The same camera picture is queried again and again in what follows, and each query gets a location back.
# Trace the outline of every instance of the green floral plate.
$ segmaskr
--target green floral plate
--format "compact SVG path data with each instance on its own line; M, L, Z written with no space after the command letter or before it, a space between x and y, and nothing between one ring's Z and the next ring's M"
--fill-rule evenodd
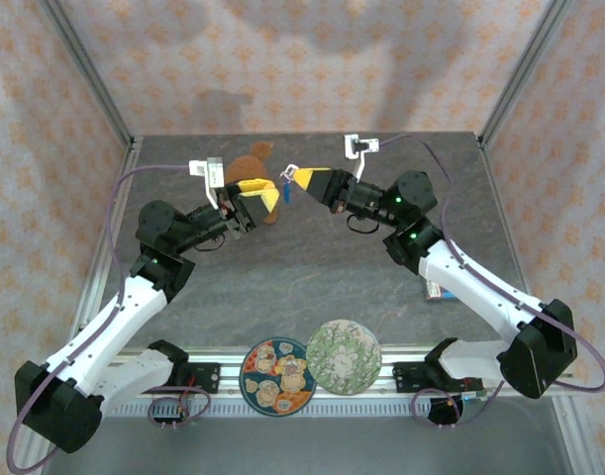
M366 327L333 320L319 327L306 347L311 376L335 394L350 396L369 388L381 370L381 346Z

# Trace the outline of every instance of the decorative plate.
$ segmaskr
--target decorative plate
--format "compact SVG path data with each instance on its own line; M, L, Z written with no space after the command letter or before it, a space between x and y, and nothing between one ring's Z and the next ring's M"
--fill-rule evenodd
M289 338L261 341L245 357L240 385L245 401L266 416L281 418L297 413L315 392L306 349Z
M366 327L333 320L319 327L306 348L309 371L327 391L342 396L369 388L381 371L381 346Z

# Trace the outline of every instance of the gray floor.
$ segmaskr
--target gray floor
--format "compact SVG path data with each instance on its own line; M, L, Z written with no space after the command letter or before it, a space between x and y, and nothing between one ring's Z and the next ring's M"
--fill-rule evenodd
M145 418L109 418L81 450L59 453L46 473L566 475L572 470L552 401L501 398L474 423L445 430L408 418L258 418L204 419L174 432Z
M379 137L392 135L362 135ZM513 285L520 285L513 256L473 134L427 134L456 183L449 222L456 241L477 261ZM288 163L328 165L351 170L343 136L205 136L145 138L139 165L186 163L222 156L229 163L255 141L275 143L267 168L277 177ZM363 180L390 185L407 169L428 172L442 203L449 190L443 174L423 147L402 140L370 155ZM132 263L137 215L148 201L162 199L188 212L205 203L201 179L166 172L137 176L119 233L118 252ZM432 212L438 221L441 205ZM436 343L447 336L467 340L495 332L461 303L426 303L419 278L397 266L382 239L390 230L361 236L346 228L302 190L280 207L274 226L240 240L228 239L218 251L186 256L196 262L176 299L148 322L130 345L165 338L180 346L253 345L275 335L307 341L313 330L333 319L352 319L370 328L381 343ZM111 273L104 302L117 290Z

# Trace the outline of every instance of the stuffed toy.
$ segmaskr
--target stuffed toy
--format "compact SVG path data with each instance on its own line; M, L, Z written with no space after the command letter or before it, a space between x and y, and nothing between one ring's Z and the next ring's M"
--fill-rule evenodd
M271 142L254 143L249 155L239 156L227 167L225 170L225 184L255 178L270 180L264 161L271 155L272 150L273 143ZM272 225L277 219L278 209L276 205L271 214L264 219L264 222Z

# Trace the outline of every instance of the floral pattern wall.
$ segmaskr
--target floral pattern wall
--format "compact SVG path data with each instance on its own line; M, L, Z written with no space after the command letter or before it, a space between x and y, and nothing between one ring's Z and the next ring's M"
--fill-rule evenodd
M568 303L605 357L605 0L572 4L489 156L532 290ZM579 354L575 375L598 384ZM605 460L605 393L585 398Z
M479 132L550 0L63 0L134 134Z
M39 2L0 0L0 474L13 376L66 341L122 153Z

